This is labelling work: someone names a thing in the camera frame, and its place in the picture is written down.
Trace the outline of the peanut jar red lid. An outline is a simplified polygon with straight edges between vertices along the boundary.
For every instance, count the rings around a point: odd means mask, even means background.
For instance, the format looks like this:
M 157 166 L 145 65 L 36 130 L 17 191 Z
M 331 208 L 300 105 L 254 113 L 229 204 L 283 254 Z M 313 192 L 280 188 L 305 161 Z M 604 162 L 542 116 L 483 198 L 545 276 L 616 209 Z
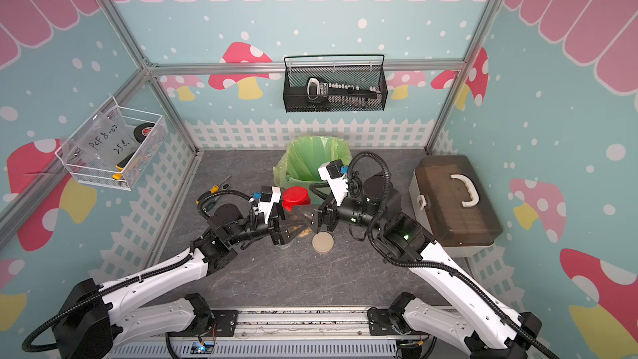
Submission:
M 308 227 L 311 218 L 310 204 L 311 199 L 307 189 L 299 186 L 286 189 L 283 194 L 286 219 L 282 227 L 292 225 L 305 225 Z

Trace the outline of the beige jar lid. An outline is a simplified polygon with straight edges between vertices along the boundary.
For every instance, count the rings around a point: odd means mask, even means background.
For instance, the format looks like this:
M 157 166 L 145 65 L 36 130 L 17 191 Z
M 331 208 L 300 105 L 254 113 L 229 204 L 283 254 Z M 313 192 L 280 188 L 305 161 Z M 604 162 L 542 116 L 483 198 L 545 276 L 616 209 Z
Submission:
M 320 232 L 312 238 L 312 247 L 319 254 L 327 254 L 334 248 L 334 237 L 328 232 Z

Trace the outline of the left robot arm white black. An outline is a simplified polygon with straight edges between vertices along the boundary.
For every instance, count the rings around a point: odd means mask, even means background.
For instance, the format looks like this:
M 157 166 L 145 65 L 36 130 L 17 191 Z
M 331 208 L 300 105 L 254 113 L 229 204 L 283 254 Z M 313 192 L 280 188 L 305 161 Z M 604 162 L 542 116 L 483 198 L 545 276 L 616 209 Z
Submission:
M 282 192 L 271 186 L 252 195 L 232 189 L 205 192 L 197 211 L 209 227 L 187 249 L 121 279 L 80 282 L 58 314 L 26 336 L 23 352 L 102 358 L 142 324 L 133 314 L 148 302 L 219 271 L 255 241 L 269 237 L 274 245 L 289 244 L 314 218 L 305 206 L 285 210 Z

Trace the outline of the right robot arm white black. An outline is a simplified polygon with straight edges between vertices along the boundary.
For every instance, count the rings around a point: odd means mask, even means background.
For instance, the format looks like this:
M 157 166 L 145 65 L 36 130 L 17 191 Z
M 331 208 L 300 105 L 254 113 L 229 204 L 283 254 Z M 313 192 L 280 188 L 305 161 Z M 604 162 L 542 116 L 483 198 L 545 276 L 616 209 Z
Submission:
M 556 357 L 538 340 L 538 317 L 496 299 L 453 261 L 430 231 L 403 212 L 390 168 L 377 153 L 362 151 L 348 165 L 340 160 L 324 163 L 318 174 L 321 180 L 312 184 L 312 192 L 330 192 L 322 197 L 314 230 L 339 223 L 365 228 L 363 238 L 384 262 L 409 269 L 456 311 L 437 309 L 403 293 L 389 309 L 397 332 L 429 334 L 470 358 L 525 358 L 530 348 L 546 358 Z

